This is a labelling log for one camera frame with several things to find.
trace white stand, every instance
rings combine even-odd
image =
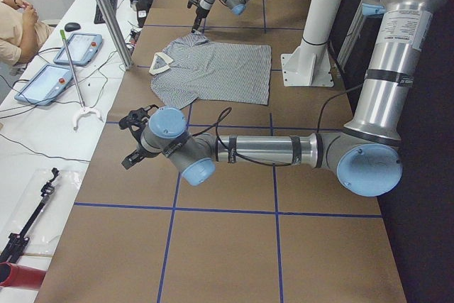
[[[341,0],[311,0],[301,44],[293,54],[281,55],[286,87],[332,87],[326,42]]]

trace white table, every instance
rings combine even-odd
[[[135,12],[130,8],[129,0],[122,1],[118,0],[116,17],[123,37],[126,38],[137,21]],[[96,57],[86,67],[77,67],[79,81],[89,76],[108,59],[110,53],[116,50],[106,24],[93,24],[95,6],[95,0],[75,0],[41,49],[61,47],[60,29],[63,29],[68,22],[78,22],[81,25],[81,30],[77,32],[102,34],[104,42]],[[56,53],[57,50],[53,50],[43,53],[42,56],[52,62]],[[44,64],[44,60],[38,56],[35,57],[21,79],[30,79]],[[0,106],[0,122],[4,125],[0,133],[47,155],[90,160],[123,77],[124,67],[118,53],[112,56],[109,63],[102,67],[101,71],[107,76],[108,82],[95,108],[100,110],[103,121],[100,121],[96,115],[85,116],[79,120],[78,130],[74,131],[72,116],[80,108],[78,103],[52,103],[49,106],[39,106],[18,116],[2,119],[2,117],[20,113],[28,108],[3,111],[23,105],[14,99],[16,92],[11,91]],[[96,102],[105,81],[105,77],[95,72],[89,79],[81,82],[81,91],[87,106],[92,106]],[[15,86],[15,89],[21,89],[22,86],[19,83]],[[74,87],[68,88],[57,100],[61,102],[78,101],[76,89]],[[24,147],[11,143],[0,136],[0,231],[5,228],[12,213],[15,212],[16,205],[20,202],[36,172],[50,171],[53,167],[56,167],[60,171],[78,172],[83,178],[88,164],[87,162],[49,159],[34,155]],[[39,190],[42,185],[34,189],[37,197],[39,197]],[[57,217],[61,220],[62,225],[64,225],[70,213],[70,206],[71,203],[68,205],[67,211]],[[35,227],[39,228],[39,217]],[[8,233],[0,235],[0,249],[3,250],[7,240]],[[50,259],[50,257],[22,256],[18,263],[47,270]],[[36,294],[37,292],[34,291],[1,288],[0,303],[33,302]]]

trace beige shirt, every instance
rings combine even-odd
[[[35,24],[38,48],[41,49],[52,28],[39,21]],[[0,61],[15,65],[21,56],[22,13],[0,0]]]

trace black keyboard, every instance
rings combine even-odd
[[[109,0],[111,5],[112,5],[112,9],[113,9],[113,14],[116,13],[116,5],[118,3],[118,0]],[[104,20],[104,17],[102,16],[102,13],[101,13],[101,9],[99,8],[98,5],[96,5],[96,12],[94,14],[94,21],[93,21],[95,24],[102,24],[102,23],[105,23],[106,21]]]

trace blue cap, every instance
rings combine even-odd
[[[397,152],[388,145],[360,145],[340,159],[337,176],[350,191],[375,197],[396,187],[402,176],[402,164]]]
[[[176,138],[186,130],[186,119],[181,110],[163,106],[150,117],[148,126],[160,138]]]
[[[382,5],[362,3],[362,15],[366,17],[381,17],[386,12]]]
[[[182,175],[192,186],[197,186],[208,179],[216,167],[210,158],[200,159],[186,168]]]
[[[233,9],[232,9],[232,12],[234,14],[236,14],[237,16],[241,15],[242,12],[244,12],[244,10],[246,9],[246,5],[245,4],[239,4],[237,6],[235,6]]]

